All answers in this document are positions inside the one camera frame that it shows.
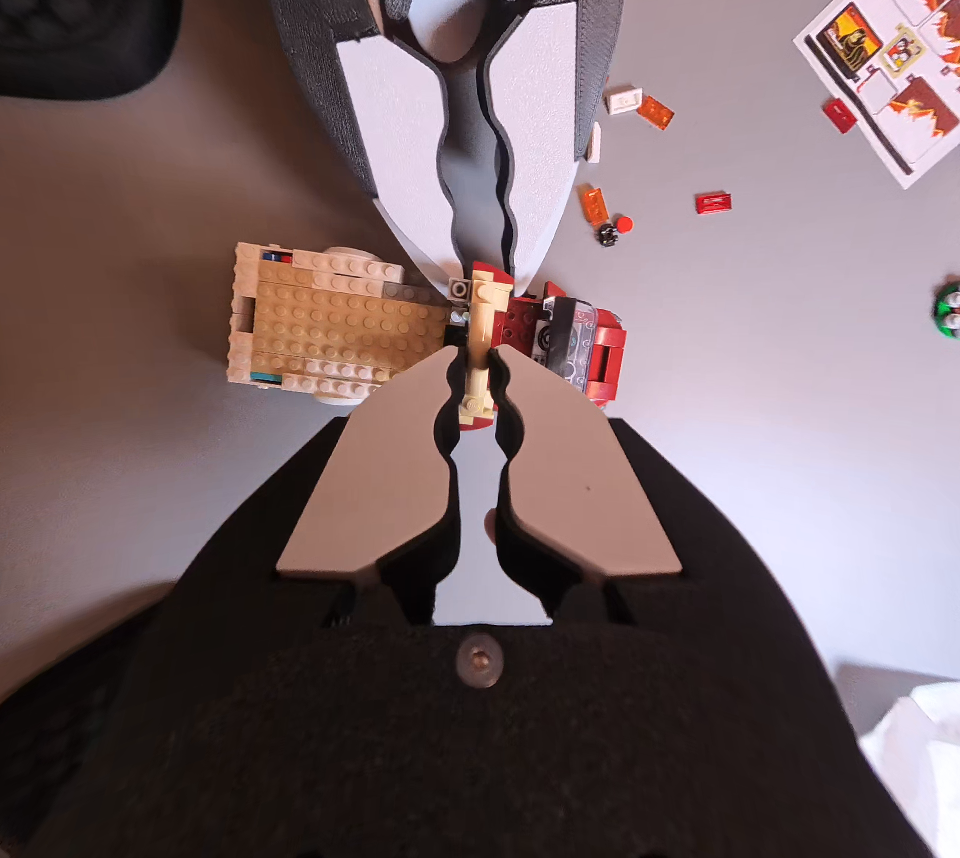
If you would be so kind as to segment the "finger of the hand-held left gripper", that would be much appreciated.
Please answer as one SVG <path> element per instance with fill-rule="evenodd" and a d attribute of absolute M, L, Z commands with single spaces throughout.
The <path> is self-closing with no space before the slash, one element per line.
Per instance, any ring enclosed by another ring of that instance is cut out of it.
<path fill-rule="evenodd" d="M 337 46 L 375 188 L 374 204 L 435 287 L 464 277 L 453 240 L 453 204 L 440 172 L 447 90 L 438 69 L 383 35 Z"/>
<path fill-rule="evenodd" d="M 514 19 L 483 68 L 486 110 L 506 149 L 501 193 L 517 283 L 537 274 L 577 171 L 577 3 L 531 8 Z"/>

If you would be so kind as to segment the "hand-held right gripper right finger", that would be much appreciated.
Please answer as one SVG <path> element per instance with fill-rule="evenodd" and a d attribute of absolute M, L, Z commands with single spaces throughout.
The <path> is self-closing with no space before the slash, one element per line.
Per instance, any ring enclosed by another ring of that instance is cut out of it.
<path fill-rule="evenodd" d="M 554 617 L 572 588 L 681 574 L 605 413 L 510 346 L 491 351 L 489 381 L 506 458 L 495 543 L 508 577 Z"/>

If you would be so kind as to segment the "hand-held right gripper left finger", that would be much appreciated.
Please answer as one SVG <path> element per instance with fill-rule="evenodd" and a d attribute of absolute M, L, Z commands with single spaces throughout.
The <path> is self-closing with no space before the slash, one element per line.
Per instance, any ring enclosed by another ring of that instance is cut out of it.
<path fill-rule="evenodd" d="M 433 621 L 457 564 L 463 350 L 445 346 L 351 413 L 276 563 L 285 578 L 390 588 L 406 619 Z"/>

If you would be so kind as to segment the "tan white red brick vehicle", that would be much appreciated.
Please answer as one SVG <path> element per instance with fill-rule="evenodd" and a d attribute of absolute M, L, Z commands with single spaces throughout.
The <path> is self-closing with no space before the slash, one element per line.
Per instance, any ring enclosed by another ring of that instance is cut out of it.
<path fill-rule="evenodd" d="M 627 342 L 619 316 L 551 282 L 541 297 L 509 283 L 493 348 L 510 347 L 558 374 L 599 408 L 617 398 Z M 356 405 L 441 347 L 466 348 L 470 305 L 408 284 L 399 264 L 344 247 L 323 252 L 239 242 L 226 376 L 230 382 Z"/>

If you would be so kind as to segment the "tan arch brick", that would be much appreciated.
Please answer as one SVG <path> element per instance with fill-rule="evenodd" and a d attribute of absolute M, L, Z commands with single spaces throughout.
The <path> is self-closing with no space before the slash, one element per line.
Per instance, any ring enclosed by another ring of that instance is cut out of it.
<path fill-rule="evenodd" d="M 462 431 L 494 423 L 495 401 L 490 392 L 489 356 L 497 324 L 502 323 L 511 286 L 499 282 L 493 271 L 474 267 L 471 276 L 469 322 L 466 333 L 466 371 L 459 408 Z"/>

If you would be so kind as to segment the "grey desk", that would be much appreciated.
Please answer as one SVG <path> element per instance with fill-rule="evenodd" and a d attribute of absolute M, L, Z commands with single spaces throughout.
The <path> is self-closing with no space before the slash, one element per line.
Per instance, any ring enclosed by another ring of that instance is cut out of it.
<path fill-rule="evenodd" d="M 901 190 L 791 40 L 828 0 L 626 0 L 614 120 L 544 264 L 630 332 L 621 416 L 743 533 L 823 660 L 958 675 L 958 152 Z M 731 194 L 726 213 L 694 197 Z M 185 0 L 170 63 L 92 103 L 2 98 L 2 688 L 144 608 L 332 411 L 228 384 L 238 239 L 400 253 L 268 0 Z"/>

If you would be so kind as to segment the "printed sticker sheet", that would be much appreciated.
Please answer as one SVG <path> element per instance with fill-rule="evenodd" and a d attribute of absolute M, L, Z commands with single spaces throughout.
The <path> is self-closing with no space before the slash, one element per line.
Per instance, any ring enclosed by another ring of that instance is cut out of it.
<path fill-rule="evenodd" d="M 902 189 L 959 142 L 959 0 L 832 0 L 794 44 Z"/>

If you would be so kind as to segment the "brick campfire build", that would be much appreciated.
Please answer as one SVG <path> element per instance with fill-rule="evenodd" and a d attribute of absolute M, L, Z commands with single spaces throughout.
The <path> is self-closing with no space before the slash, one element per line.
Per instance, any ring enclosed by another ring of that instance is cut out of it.
<path fill-rule="evenodd" d="M 959 280 L 947 281 L 936 293 L 932 319 L 943 336 L 957 341 L 959 341 L 959 305 Z"/>

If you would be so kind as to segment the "white paper bag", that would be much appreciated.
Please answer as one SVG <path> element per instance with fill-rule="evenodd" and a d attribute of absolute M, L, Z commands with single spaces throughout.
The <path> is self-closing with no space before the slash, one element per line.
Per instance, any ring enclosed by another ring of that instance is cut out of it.
<path fill-rule="evenodd" d="M 959 683 L 914 688 L 859 740 L 870 766 L 936 856 L 959 855 Z"/>

